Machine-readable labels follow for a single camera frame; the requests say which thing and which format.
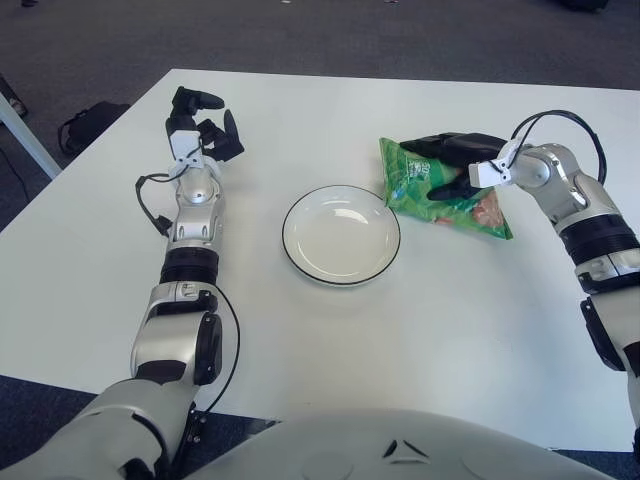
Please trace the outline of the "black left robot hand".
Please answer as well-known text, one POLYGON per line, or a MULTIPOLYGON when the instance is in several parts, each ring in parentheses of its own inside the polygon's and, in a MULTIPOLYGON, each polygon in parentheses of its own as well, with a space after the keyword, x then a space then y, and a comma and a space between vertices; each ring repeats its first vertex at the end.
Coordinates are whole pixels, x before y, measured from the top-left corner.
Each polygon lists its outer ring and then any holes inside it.
POLYGON ((179 86, 172 99, 172 110, 165 129, 174 159, 197 163, 203 157, 227 162, 244 152, 233 114, 222 98, 179 86), (223 126, 212 120, 195 120, 201 110, 223 110, 223 126))

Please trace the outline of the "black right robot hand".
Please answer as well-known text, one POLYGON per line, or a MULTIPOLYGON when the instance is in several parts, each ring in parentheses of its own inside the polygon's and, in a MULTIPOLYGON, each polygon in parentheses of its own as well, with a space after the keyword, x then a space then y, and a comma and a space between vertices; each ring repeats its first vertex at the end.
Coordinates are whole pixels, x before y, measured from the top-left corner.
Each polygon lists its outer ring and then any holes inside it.
POLYGON ((425 158, 435 158, 446 166, 458 170, 457 176, 442 186, 431 189, 431 201, 470 199, 479 188, 471 185, 469 166, 497 158, 506 141, 482 133, 441 133, 419 139, 403 141, 400 146, 425 158))

